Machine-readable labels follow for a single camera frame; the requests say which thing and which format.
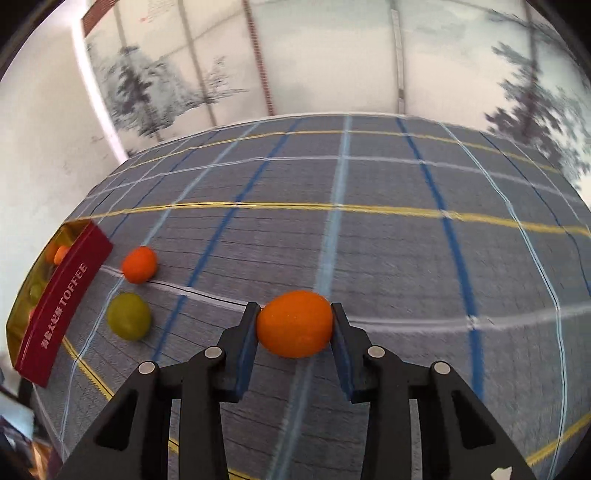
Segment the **orange tangerine in tin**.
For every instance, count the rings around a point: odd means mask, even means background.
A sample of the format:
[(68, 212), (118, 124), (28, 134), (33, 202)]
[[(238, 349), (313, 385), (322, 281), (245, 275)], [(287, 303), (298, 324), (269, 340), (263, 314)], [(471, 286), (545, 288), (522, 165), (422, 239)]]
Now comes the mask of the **orange tangerine in tin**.
[(60, 245), (53, 256), (53, 264), (59, 266), (67, 255), (69, 249), (70, 247), (68, 245)]

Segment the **blue plaid tablecloth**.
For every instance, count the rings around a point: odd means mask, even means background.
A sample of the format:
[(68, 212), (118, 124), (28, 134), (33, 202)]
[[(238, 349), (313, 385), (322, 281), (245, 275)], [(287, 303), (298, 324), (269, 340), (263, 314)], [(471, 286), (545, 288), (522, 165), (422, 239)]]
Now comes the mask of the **blue plaid tablecloth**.
[[(132, 155), (69, 218), (113, 249), (35, 392), (61, 457), (139, 363), (186, 361), (294, 290), (401, 359), (449, 362), (541, 479), (589, 429), (590, 211), (535, 148), (410, 117), (259, 120)], [(158, 270), (132, 284), (139, 246)], [(139, 341), (107, 324), (122, 292), (150, 308)]]

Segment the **small orange tangerine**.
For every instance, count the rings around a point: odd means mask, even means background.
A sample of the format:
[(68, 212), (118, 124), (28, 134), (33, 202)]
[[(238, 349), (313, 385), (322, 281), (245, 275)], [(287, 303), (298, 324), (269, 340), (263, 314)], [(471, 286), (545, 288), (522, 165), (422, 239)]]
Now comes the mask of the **small orange tangerine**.
[(332, 338), (331, 304), (315, 292), (287, 292), (259, 312), (256, 336), (276, 356), (288, 359), (314, 356)]

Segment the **red gold toffee tin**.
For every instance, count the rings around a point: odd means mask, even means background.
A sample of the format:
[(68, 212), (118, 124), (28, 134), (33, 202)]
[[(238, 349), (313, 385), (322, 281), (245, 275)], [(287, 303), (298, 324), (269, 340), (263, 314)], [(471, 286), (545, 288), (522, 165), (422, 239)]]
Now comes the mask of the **red gold toffee tin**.
[[(59, 266), (53, 256), (70, 247)], [(65, 222), (33, 263), (6, 322), (13, 368), (24, 379), (45, 387), (66, 330), (113, 244), (91, 220)]]

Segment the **large orange tangerine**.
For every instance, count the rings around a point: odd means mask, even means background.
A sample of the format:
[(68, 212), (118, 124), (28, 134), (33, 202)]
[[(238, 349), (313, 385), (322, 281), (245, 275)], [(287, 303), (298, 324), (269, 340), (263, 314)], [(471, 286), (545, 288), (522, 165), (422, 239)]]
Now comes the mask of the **large orange tangerine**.
[(121, 264), (124, 278), (132, 284), (147, 282), (156, 274), (157, 270), (156, 253), (147, 246), (139, 246), (132, 250)]

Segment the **clutter pile on floor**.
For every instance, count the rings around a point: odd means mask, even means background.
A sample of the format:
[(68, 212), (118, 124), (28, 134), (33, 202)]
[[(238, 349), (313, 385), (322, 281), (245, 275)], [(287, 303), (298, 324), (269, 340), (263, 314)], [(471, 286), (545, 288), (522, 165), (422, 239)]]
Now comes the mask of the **clutter pile on floor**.
[(1, 387), (1, 478), (54, 479), (61, 467), (34, 411)]

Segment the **landscape painted folding screen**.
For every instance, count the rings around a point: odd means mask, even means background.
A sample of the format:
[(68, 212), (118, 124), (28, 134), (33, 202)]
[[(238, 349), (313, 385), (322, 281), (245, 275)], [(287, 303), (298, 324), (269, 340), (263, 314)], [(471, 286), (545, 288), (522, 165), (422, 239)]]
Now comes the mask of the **landscape painted folding screen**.
[(529, 1), (79, 1), (117, 157), (216, 126), (405, 114), (538, 148), (590, 193), (590, 76)]

